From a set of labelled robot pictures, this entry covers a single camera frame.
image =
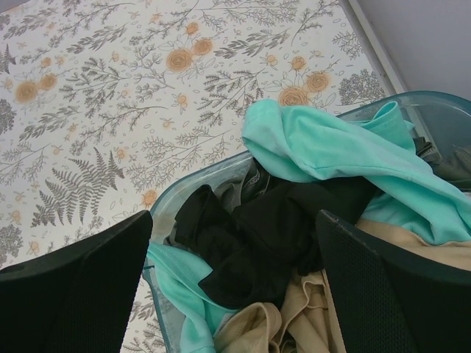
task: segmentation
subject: crumpled fabric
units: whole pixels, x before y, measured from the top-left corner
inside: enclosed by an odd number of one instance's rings
[[[208,185],[175,217],[175,241],[201,256],[213,272],[199,286],[223,307],[254,302],[281,307],[291,270],[322,268],[315,220],[326,209],[355,223],[376,187],[364,178],[285,182],[229,214]]]
[[[433,175],[397,103],[371,121],[351,124],[310,107],[254,103],[242,136],[254,158],[276,177],[315,182],[363,176],[385,192],[363,218],[406,228],[430,244],[471,240],[471,202]]]

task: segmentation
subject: floral wallpaper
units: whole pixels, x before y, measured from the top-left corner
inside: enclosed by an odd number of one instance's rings
[[[384,97],[338,0],[31,0],[0,36],[0,268],[243,151],[258,99],[339,114]],[[164,352],[144,281],[122,351]]]

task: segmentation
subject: orange flower print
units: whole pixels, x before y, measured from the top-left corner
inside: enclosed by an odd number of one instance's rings
[[[155,13],[151,16],[149,24],[158,24],[160,21],[160,17],[162,17],[161,13]]]
[[[17,223],[17,224],[21,224],[21,214],[20,214],[20,211],[13,211],[11,213],[8,214],[8,221],[10,221],[11,223]]]
[[[18,103],[30,103],[38,95],[38,86],[36,82],[25,81],[22,82],[15,91],[15,97]]]
[[[167,67],[173,72],[181,72],[191,66],[191,53],[187,49],[171,51],[167,57]]]
[[[275,66],[278,64],[278,60],[274,55],[269,55],[268,57],[266,57],[266,62],[271,66]]]
[[[74,132],[75,130],[77,130],[77,126],[78,126],[77,124],[72,124],[68,127],[67,130],[70,132]]]
[[[37,241],[30,241],[29,242],[29,250],[26,253],[28,255],[34,254],[38,255],[39,254],[39,244]]]
[[[51,90],[57,84],[57,77],[54,74],[48,74],[43,76],[39,81],[38,88],[40,90]]]
[[[125,149],[117,149],[116,150],[116,156],[119,161],[123,160],[126,158],[126,150]]]
[[[24,199],[24,193],[19,193],[18,191],[15,191],[15,201],[21,202]]]
[[[111,60],[117,62],[119,60],[119,53],[113,52],[111,53]]]
[[[187,35],[194,35],[196,32],[198,32],[199,26],[196,22],[191,22],[189,25],[186,27],[186,34]]]
[[[52,154],[55,154],[56,156],[63,151],[62,146],[52,146],[54,150],[52,150]]]
[[[325,72],[313,72],[306,81],[310,92],[320,92],[329,85],[329,79]]]
[[[171,119],[164,119],[164,118],[160,118],[160,119],[161,121],[163,121],[162,126],[165,130],[170,129],[171,125],[174,123]]]
[[[142,195],[142,205],[145,208],[150,208],[157,200],[157,192],[155,190],[149,190],[144,195]]]
[[[60,67],[62,65],[64,65],[65,63],[65,59],[64,57],[56,57],[56,64]]]
[[[52,63],[52,60],[50,57],[45,57],[44,59],[41,60],[41,68],[47,68],[50,66]]]
[[[302,57],[295,57],[291,61],[291,67],[296,71],[301,70],[302,68],[304,68],[305,65],[306,61]]]
[[[188,106],[188,103],[186,102],[187,98],[186,96],[184,96],[183,94],[180,94],[178,97],[177,97],[177,103],[183,108],[185,109],[187,106]]]
[[[13,88],[13,81],[10,78],[6,78],[4,81],[1,82],[1,86],[11,92]]]
[[[136,11],[135,13],[129,13],[131,15],[131,19],[135,20],[138,16],[140,16],[139,12]]]
[[[207,38],[197,40],[193,46],[193,52],[196,55],[206,55],[211,50],[213,50],[213,42]]]
[[[288,87],[278,97],[280,105],[308,105],[307,93],[301,87]]]

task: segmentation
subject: white wall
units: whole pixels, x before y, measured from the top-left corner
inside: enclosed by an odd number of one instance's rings
[[[471,100],[471,0],[357,0],[409,90]]]

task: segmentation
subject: clothing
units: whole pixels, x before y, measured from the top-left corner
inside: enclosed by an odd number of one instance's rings
[[[298,353],[329,353],[330,323],[324,285],[320,271],[291,278],[280,310],[283,325],[277,335],[279,343],[288,331],[296,341]]]
[[[254,303],[233,316],[214,338],[219,353],[276,353],[281,314],[272,303]]]
[[[450,241],[440,246],[430,246],[417,234],[391,224],[360,219],[356,227],[419,256],[471,271],[471,241]]]
[[[153,262],[162,294],[186,318],[180,348],[182,353],[214,353],[213,335],[228,315],[237,313],[212,302],[198,282],[211,273],[201,258],[182,249],[150,243],[147,257]]]
[[[363,218],[404,227],[431,244],[471,240],[470,200],[415,155],[397,103],[359,125],[266,99],[248,109],[242,136],[276,177],[313,182],[364,176],[386,194],[370,202]]]
[[[280,311],[270,303],[251,304],[214,342],[221,353],[346,353],[324,271],[294,274]]]
[[[281,307],[292,268],[308,274],[322,267],[317,213],[332,210],[355,223],[376,190],[361,177],[285,182],[230,215],[203,185],[177,213],[175,240],[214,270],[199,283],[213,301],[229,308]]]

